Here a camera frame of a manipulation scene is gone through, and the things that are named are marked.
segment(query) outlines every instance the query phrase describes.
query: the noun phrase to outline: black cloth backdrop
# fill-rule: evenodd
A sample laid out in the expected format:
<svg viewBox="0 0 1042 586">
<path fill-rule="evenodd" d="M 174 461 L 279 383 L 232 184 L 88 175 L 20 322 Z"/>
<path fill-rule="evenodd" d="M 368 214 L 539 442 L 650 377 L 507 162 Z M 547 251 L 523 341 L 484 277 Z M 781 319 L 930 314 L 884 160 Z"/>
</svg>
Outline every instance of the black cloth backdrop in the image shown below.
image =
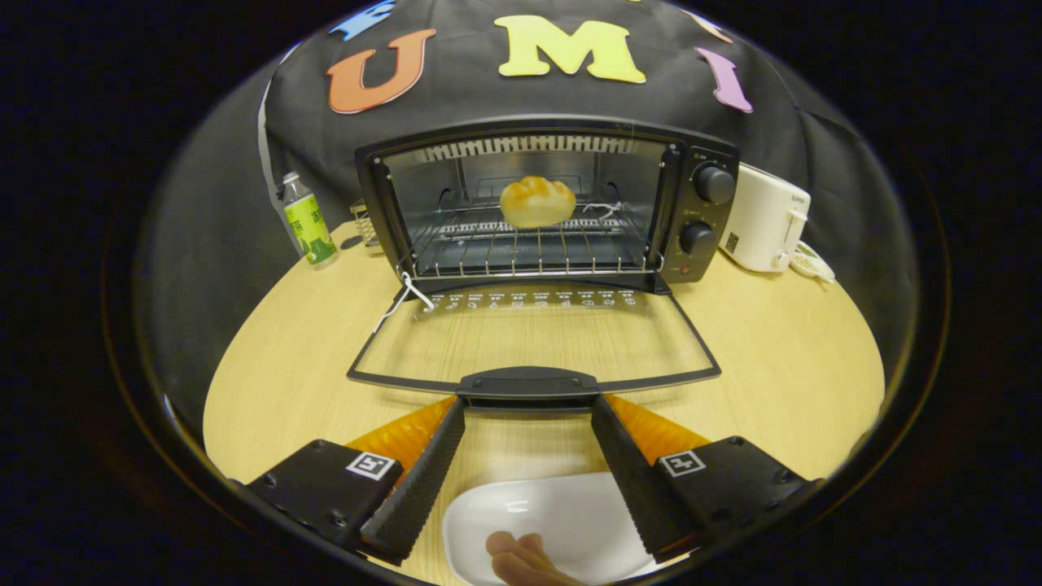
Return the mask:
<svg viewBox="0 0 1042 586">
<path fill-rule="evenodd" d="M 590 56 L 574 75 L 551 66 L 543 76 L 502 77 L 507 32 L 493 21 L 526 14 L 569 33 L 587 20 L 627 28 L 646 83 L 595 78 L 586 72 Z M 733 142 L 743 163 L 811 194 L 803 240 L 830 264 L 864 314 L 887 377 L 895 373 L 914 332 L 918 287 L 899 194 L 857 128 L 791 68 L 737 31 L 725 31 L 735 40 L 726 44 L 675 6 L 651 0 L 399 0 L 384 21 L 346 42 L 327 32 L 340 22 L 318 28 L 277 69 L 281 55 L 274 56 L 216 107 L 171 166 L 145 226 L 137 308 L 144 343 L 164 391 L 200 438 L 205 395 L 224 350 L 297 259 L 269 202 L 257 151 L 256 115 L 269 80 L 270 145 L 315 188 L 330 226 L 350 219 L 348 206 L 361 197 L 356 147 L 440 126 L 512 115 L 585 115 L 678 126 Z M 329 67 L 375 49 L 364 81 L 382 83 L 396 67 L 388 43 L 424 28 L 438 32 L 426 42 L 422 76 L 408 92 L 355 115 L 330 109 Z M 752 113 L 715 98 L 713 72 L 695 47 L 737 66 Z"/>
</svg>

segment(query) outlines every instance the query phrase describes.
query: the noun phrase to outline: white dish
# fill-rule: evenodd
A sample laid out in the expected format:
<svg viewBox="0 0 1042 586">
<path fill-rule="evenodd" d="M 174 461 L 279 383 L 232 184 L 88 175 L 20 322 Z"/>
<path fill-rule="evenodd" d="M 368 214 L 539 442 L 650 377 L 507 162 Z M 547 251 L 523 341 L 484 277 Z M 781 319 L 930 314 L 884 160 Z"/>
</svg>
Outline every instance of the white dish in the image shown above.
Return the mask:
<svg viewBox="0 0 1042 586">
<path fill-rule="evenodd" d="M 494 532 L 543 536 L 561 571 L 603 584 L 651 571 L 626 504 L 611 472 L 488 484 L 457 496 L 442 522 L 449 567 L 473 586 L 503 584 L 485 540 Z"/>
</svg>

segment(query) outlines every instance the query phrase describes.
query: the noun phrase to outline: table surface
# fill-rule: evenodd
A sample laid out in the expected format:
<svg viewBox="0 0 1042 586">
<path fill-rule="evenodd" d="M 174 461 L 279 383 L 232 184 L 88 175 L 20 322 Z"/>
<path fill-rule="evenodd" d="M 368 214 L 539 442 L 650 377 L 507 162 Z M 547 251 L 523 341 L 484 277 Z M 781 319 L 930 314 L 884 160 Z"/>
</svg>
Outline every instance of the table surface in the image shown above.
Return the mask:
<svg viewBox="0 0 1042 586">
<path fill-rule="evenodd" d="M 345 223 L 333 240 L 356 234 Z M 361 245 L 323 270 L 301 260 L 287 272 L 210 383 L 203 436 L 224 474 L 251 482 L 311 440 L 347 443 L 444 398 L 346 377 L 400 287 L 387 260 Z M 842 287 L 793 271 L 749 272 L 723 253 L 699 283 L 670 287 L 722 374 L 625 398 L 710 440 L 744 436 L 803 478 L 832 474 L 875 421 L 885 388 L 872 334 Z M 430 517 L 396 568 L 439 584 L 463 584 L 441 538 L 457 495 L 493 482 L 607 470 L 588 414 L 465 417 L 467 433 Z"/>
</svg>

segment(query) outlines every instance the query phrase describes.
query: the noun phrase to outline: oven control panel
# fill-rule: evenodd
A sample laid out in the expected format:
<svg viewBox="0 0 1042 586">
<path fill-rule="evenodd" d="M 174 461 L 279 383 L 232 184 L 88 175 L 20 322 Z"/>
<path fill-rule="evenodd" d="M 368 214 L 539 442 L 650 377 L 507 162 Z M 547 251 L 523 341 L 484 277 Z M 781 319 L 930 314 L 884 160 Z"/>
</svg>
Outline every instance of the oven control panel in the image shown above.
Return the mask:
<svg viewBox="0 0 1042 586">
<path fill-rule="evenodd" d="M 693 146 L 684 153 L 672 219 L 664 243 L 662 276 L 698 280 L 716 253 L 738 184 L 738 158 Z"/>
</svg>

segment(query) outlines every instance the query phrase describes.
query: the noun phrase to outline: letter m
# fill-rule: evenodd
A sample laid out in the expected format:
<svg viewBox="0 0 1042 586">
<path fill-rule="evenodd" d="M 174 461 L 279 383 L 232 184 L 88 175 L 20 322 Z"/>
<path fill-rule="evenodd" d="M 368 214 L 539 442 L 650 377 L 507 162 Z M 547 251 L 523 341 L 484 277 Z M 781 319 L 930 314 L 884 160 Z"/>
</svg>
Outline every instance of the letter m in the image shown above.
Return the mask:
<svg viewBox="0 0 1042 586">
<path fill-rule="evenodd" d="M 550 65 L 540 60 L 539 49 L 542 49 L 569 75 L 577 72 L 587 55 L 593 53 L 593 64 L 587 71 L 594 77 L 630 83 L 646 80 L 629 55 L 626 46 L 629 31 L 621 26 L 586 21 L 569 35 L 543 17 L 502 17 L 495 24 L 505 28 L 510 38 L 510 60 L 499 66 L 502 75 L 545 75 Z"/>
</svg>

